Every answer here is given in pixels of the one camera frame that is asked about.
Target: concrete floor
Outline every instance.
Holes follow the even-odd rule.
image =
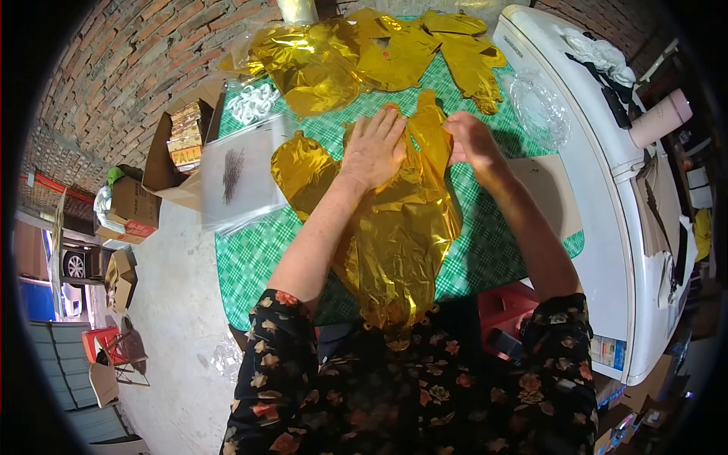
[[[138,284],[127,316],[149,357],[151,387],[120,384],[119,399],[154,455],[216,454],[233,396],[234,385],[210,367],[229,330],[214,236],[201,232],[198,217],[163,202],[159,231],[132,247]],[[120,315],[108,316],[122,326]]]

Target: pink thermos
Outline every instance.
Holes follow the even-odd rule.
[[[643,149],[687,122],[690,117],[690,102],[682,90],[677,89],[632,122],[630,137],[638,148]]]

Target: car wheel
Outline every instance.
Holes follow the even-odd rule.
[[[63,274],[67,277],[85,278],[86,266],[84,264],[84,255],[67,251],[63,256]]]

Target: brick wall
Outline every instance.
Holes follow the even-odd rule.
[[[611,42],[638,79],[674,38],[651,0],[537,0],[534,7]]]
[[[280,19],[276,0],[100,1],[52,72],[21,174],[36,169],[95,194],[110,167],[143,167],[154,124],[177,95],[247,28]],[[20,204],[35,211],[52,213],[58,198],[20,183]],[[75,203],[65,209],[92,215]]]

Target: white cloth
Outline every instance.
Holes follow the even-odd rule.
[[[564,41],[573,49],[572,55],[580,62],[591,62],[598,71],[618,84],[632,87],[636,81],[634,71],[627,66],[625,55],[609,41],[592,41],[573,28],[553,26]]]

